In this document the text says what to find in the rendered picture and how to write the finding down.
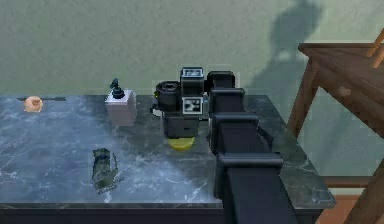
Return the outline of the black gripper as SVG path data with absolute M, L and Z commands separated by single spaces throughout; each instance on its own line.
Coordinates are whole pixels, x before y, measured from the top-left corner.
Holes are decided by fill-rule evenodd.
M 160 118 L 161 130 L 168 139 L 193 138 L 198 133 L 199 115 L 185 112 L 178 81 L 156 85 L 150 112 Z

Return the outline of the yellow round fruit piece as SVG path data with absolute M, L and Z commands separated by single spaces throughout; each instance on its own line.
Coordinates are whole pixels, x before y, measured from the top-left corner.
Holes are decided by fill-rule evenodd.
M 194 138 L 178 138 L 178 139 L 169 139 L 169 146 L 176 151 L 185 151 L 192 147 L 194 144 Z

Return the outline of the pink soap dispenser black pump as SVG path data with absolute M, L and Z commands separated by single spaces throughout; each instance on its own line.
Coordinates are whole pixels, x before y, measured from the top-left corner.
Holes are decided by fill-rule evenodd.
M 113 125 L 134 125 L 137 117 L 136 93 L 133 90 L 121 88 L 117 78 L 114 78 L 110 84 L 110 92 L 105 99 L 105 106 Z

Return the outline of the dark marble table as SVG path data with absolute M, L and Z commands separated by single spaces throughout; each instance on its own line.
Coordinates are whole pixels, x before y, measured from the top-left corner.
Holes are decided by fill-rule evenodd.
M 137 102 L 134 125 L 121 127 L 110 122 L 97 95 L 48 99 L 39 113 L 1 96 L 0 224 L 225 224 L 214 196 L 209 123 L 201 121 L 193 146 L 178 152 L 150 112 L 151 98 Z M 334 197 L 270 99 L 252 96 L 248 106 L 283 158 L 280 178 L 298 224 L 316 224 Z M 124 178 L 102 194 L 92 183 L 98 148 L 116 155 Z

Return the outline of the brown wooden table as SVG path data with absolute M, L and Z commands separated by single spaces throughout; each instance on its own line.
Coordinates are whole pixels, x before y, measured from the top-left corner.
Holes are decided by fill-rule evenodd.
M 288 120 L 298 136 L 317 90 L 322 88 L 384 139 L 384 64 L 369 57 L 369 43 L 301 43 L 308 57 Z

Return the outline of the light brown wooden chair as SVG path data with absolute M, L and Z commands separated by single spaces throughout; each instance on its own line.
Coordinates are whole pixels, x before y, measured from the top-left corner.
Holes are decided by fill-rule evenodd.
M 382 46 L 382 42 L 384 41 L 384 28 L 380 31 L 379 35 L 375 39 L 371 48 L 367 51 L 366 56 L 375 58 L 372 61 L 372 67 L 378 68 L 381 62 L 384 60 L 384 46 Z

